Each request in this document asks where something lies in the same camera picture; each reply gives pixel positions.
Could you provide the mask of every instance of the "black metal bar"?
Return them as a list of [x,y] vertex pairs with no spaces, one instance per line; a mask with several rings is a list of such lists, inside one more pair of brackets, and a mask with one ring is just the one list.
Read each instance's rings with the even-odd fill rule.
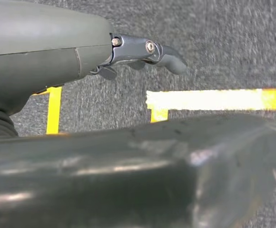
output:
[[276,123],[203,116],[0,139],[0,228],[229,228],[276,186]]

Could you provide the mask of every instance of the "yellow tape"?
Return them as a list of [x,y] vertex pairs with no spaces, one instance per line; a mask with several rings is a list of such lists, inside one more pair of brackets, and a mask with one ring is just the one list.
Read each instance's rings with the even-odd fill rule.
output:
[[167,120],[167,110],[276,110],[276,89],[147,91],[151,122]]
[[45,92],[37,94],[49,94],[46,134],[58,134],[61,92],[62,87],[51,87]]

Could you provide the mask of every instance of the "metal bolt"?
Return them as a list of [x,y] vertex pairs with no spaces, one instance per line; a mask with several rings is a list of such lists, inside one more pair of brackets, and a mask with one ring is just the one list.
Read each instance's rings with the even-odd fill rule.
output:
[[148,53],[153,54],[155,51],[155,44],[151,40],[148,40],[145,43],[145,48]]
[[113,44],[113,46],[116,47],[116,46],[119,46],[121,45],[121,40],[119,38],[113,38],[111,40],[111,43]]

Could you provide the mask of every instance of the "gray robot arm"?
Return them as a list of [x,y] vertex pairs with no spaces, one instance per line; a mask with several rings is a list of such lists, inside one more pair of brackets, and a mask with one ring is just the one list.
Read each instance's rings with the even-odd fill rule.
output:
[[101,17],[40,4],[0,0],[0,110],[20,111],[33,94],[110,66],[144,61],[181,74],[176,51],[146,38],[113,35]]

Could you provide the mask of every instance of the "gray carpet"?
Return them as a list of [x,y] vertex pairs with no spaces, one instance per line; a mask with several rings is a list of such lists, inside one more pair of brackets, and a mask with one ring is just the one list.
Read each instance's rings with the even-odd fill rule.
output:
[[[153,38],[179,50],[184,76],[119,67],[119,77],[87,77],[64,87],[61,130],[82,132],[150,121],[146,90],[276,87],[276,0],[35,0],[104,16],[117,32]],[[45,131],[48,96],[34,96],[13,116],[20,135]],[[169,118],[205,112],[170,112]],[[276,119],[276,112],[250,112]],[[276,228],[276,192],[246,228]]]

